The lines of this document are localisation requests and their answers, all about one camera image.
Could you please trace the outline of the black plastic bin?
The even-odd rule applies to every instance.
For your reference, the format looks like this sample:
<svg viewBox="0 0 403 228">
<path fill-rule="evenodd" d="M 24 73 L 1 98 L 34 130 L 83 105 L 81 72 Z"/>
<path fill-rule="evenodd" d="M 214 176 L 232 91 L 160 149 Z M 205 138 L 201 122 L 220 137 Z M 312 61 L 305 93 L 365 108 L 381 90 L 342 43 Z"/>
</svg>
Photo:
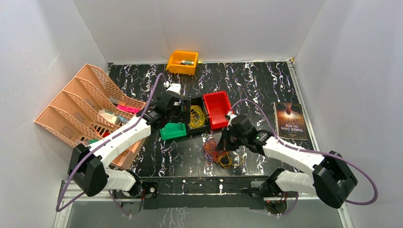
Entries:
<svg viewBox="0 0 403 228">
<path fill-rule="evenodd" d="M 209 131 L 210 121 L 205 107 L 204 99 L 201 96 L 184 99 L 185 110 L 183 123 L 187 135 L 200 134 Z"/>
</svg>

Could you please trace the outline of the red plastic bin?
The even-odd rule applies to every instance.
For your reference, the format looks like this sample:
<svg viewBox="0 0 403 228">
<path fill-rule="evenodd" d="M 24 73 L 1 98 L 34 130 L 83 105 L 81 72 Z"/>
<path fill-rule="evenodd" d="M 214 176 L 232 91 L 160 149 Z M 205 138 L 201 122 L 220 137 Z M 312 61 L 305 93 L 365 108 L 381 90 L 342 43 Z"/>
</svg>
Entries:
<svg viewBox="0 0 403 228">
<path fill-rule="evenodd" d="M 219 91 L 203 95 L 205 107 L 210 120 L 212 130 L 220 130 L 228 125 L 225 117 L 230 108 L 230 101 L 225 91 Z"/>
</svg>

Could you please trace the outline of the green plastic bin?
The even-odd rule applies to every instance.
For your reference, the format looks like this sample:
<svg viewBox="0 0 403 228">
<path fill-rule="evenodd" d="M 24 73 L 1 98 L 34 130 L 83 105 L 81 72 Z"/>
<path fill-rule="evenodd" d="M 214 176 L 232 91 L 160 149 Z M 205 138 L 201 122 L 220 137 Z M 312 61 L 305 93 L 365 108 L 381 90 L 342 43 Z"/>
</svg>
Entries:
<svg viewBox="0 0 403 228">
<path fill-rule="evenodd" d="M 165 127 L 160 129 L 161 139 L 170 140 L 174 138 L 184 137 L 187 135 L 184 123 L 167 123 Z"/>
</svg>

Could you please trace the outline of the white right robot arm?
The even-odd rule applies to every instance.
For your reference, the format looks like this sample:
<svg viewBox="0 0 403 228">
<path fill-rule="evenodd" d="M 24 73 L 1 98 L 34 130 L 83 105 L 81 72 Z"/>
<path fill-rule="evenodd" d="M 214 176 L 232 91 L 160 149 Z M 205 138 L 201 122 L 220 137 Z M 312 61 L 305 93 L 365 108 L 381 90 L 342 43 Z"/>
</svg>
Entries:
<svg viewBox="0 0 403 228">
<path fill-rule="evenodd" d="M 279 197 L 285 192 L 305 193 L 319 197 L 326 205 L 338 209 L 358 184 L 348 165 L 336 159 L 339 153 L 331 151 L 327 156 L 303 152 L 292 143 L 281 142 L 267 130 L 257 130 L 244 115 L 228 114 L 229 121 L 222 131 L 216 147 L 230 152 L 241 146 L 251 152 L 280 160 L 299 170 L 276 169 L 259 186 L 243 189 L 253 197 Z"/>
</svg>

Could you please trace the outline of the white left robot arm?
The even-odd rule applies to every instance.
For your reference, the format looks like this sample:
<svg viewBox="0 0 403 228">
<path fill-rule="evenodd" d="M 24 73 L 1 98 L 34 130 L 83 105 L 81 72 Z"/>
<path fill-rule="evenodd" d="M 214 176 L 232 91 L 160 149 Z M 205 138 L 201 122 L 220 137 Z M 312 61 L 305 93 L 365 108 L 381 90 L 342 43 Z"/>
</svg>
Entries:
<svg viewBox="0 0 403 228">
<path fill-rule="evenodd" d="M 164 95 L 107 137 L 88 146 L 78 144 L 70 160 L 69 181 L 74 181 L 88 197 L 103 190 L 120 190 L 131 198 L 138 197 L 143 190 L 140 177 L 130 170 L 111 169 L 111 162 L 138 141 L 164 128 L 169 121 L 177 120 L 183 111 L 183 98 Z"/>
</svg>

